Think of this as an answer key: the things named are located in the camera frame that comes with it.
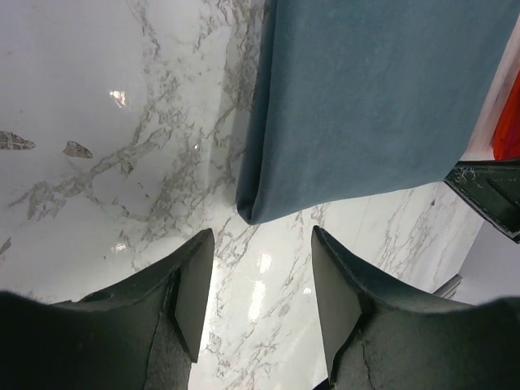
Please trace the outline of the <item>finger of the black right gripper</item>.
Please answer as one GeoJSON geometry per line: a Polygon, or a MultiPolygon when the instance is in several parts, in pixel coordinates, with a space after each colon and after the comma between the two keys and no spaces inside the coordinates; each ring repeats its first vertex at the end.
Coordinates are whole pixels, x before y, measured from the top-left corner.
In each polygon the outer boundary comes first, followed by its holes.
{"type": "Polygon", "coordinates": [[[519,242],[519,160],[460,161],[444,178],[472,210],[519,242]]]}

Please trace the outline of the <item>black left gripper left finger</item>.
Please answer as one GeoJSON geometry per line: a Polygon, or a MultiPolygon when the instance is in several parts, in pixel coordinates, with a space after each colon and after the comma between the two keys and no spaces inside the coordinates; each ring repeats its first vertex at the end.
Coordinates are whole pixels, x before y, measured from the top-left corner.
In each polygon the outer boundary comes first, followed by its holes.
{"type": "Polygon", "coordinates": [[[198,360],[211,229],[135,275],[52,305],[1,294],[4,389],[185,389],[198,360]]]}

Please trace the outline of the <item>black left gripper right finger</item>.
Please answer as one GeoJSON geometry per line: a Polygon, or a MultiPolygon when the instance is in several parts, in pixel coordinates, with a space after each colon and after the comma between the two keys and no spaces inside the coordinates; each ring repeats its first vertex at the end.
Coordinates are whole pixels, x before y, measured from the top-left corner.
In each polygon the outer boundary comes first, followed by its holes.
{"type": "Polygon", "coordinates": [[[311,238],[322,389],[516,389],[519,300],[467,305],[408,285],[321,227],[311,238]]]}

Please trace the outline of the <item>grey-blue t-shirt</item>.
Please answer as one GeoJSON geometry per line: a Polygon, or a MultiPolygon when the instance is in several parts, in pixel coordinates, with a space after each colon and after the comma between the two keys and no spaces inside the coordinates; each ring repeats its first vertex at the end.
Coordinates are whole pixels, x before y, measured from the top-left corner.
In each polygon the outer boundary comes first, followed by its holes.
{"type": "Polygon", "coordinates": [[[236,207],[266,223],[440,182],[465,153],[516,1],[274,1],[236,207]]]}

